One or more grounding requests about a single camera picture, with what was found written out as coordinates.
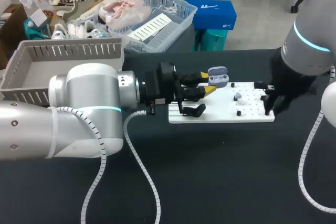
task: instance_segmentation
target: nike shoebox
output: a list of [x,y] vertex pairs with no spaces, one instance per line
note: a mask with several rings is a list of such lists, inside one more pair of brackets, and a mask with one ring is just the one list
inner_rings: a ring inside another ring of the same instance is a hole
[[233,30],[237,14],[228,0],[185,0],[198,8],[193,22],[195,29]]

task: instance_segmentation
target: cable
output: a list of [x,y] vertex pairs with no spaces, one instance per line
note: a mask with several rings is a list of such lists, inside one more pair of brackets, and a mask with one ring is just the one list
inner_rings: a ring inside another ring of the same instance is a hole
[[90,119],[88,119],[85,115],[83,115],[83,113],[81,111],[70,108],[70,107],[59,107],[59,108],[57,108],[57,110],[72,113],[75,116],[81,118],[90,127],[94,136],[96,137],[96,139],[99,142],[99,147],[100,147],[99,150],[100,150],[100,154],[101,154],[101,162],[100,162],[99,172],[96,175],[95,180],[93,181],[92,185],[90,186],[89,191],[87,192],[87,194],[85,196],[83,206],[82,206],[81,215],[80,215],[80,223],[85,224],[86,223],[86,211],[87,211],[87,208],[88,208],[88,205],[89,205],[90,198],[91,198],[91,196],[93,194],[93,191],[95,190],[96,186],[98,185],[101,177],[103,176],[103,173],[104,173],[105,167],[106,167],[107,156],[106,156],[104,141],[103,141],[103,138],[101,137],[98,129],[94,125],[94,123],[92,123]]
[[[335,67],[331,66],[329,83],[332,82],[334,77],[335,77]],[[316,133],[318,127],[320,126],[320,123],[321,123],[323,117],[324,117],[324,113],[321,109],[321,111],[319,113],[319,116],[317,117],[317,119],[315,121],[315,124],[314,124],[313,128],[311,129],[311,131],[309,133],[309,136],[308,136],[308,139],[306,141],[305,147],[303,148],[301,158],[300,158],[300,164],[299,164],[299,185],[300,185],[300,188],[301,188],[301,191],[302,191],[303,195],[309,201],[309,203],[311,203],[313,206],[320,209],[321,211],[329,212],[331,214],[336,214],[336,208],[325,207],[325,206],[317,203],[315,200],[313,200],[310,197],[310,195],[308,194],[308,192],[305,188],[304,182],[303,182],[303,166],[305,165],[305,160],[306,160],[306,157],[307,157],[308,149],[310,147],[311,142],[313,141],[315,133]]]
[[147,172],[146,168],[144,167],[143,163],[141,162],[141,159],[139,158],[138,154],[136,153],[134,147],[133,147],[133,144],[130,140],[130,137],[128,136],[128,133],[127,133],[127,125],[128,125],[128,122],[138,116],[138,115],[147,115],[146,111],[145,110],[141,110],[141,111],[137,111],[137,112],[134,112],[132,114],[130,114],[125,122],[124,122],[124,127],[123,127],[123,130],[124,130],[124,135],[125,135],[125,138],[126,138],[126,141],[137,161],[137,163],[140,165],[140,168],[142,169],[144,175],[146,176],[149,184],[151,185],[152,187],[152,190],[153,190],[153,193],[154,193],[154,197],[155,197],[155,201],[156,201],[156,219],[155,219],[155,224],[159,224],[160,222],[160,217],[161,217],[161,204],[160,204],[160,198],[159,198],[159,194],[158,194],[158,191],[156,190],[156,187],[151,179],[151,176],[149,176],[149,173]]

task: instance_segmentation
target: white label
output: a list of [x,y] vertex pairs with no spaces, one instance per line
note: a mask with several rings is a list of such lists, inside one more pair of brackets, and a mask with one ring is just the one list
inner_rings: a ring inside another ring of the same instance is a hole
[[47,16],[43,13],[41,9],[37,10],[34,12],[30,18],[33,20],[33,22],[40,27],[48,18]]
[[206,8],[215,8],[217,7],[218,5],[212,5],[212,6],[208,6],[208,5],[201,5],[201,9],[206,9]]
[[163,105],[166,102],[166,98],[155,99],[155,105]]
[[21,4],[23,4],[28,9],[31,9],[33,0],[19,0]]

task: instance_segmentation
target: black table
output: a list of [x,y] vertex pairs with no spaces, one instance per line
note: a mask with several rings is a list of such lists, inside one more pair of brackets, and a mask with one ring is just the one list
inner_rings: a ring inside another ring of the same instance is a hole
[[[274,50],[129,55],[125,70],[140,75],[160,61],[181,72],[223,65],[231,81],[267,81]],[[318,95],[295,101],[274,123],[172,125],[167,108],[129,124],[130,138],[158,189],[161,224],[336,223],[303,197],[299,158],[320,109]],[[324,120],[306,162],[311,196],[336,207],[336,130]],[[79,223],[98,159],[50,159],[0,163],[0,223]],[[108,158],[91,199],[87,223],[154,223],[151,188],[125,143]]]

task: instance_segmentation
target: paper tag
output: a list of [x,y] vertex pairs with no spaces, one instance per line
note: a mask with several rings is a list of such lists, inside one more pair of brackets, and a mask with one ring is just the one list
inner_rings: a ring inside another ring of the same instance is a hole
[[43,13],[41,9],[37,10],[34,12],[30,18],[33,20],[33,22],[40,27],[48,18],[47,16]]
[[32,7],[33,0],[19,0],[21,4],[30,9]]

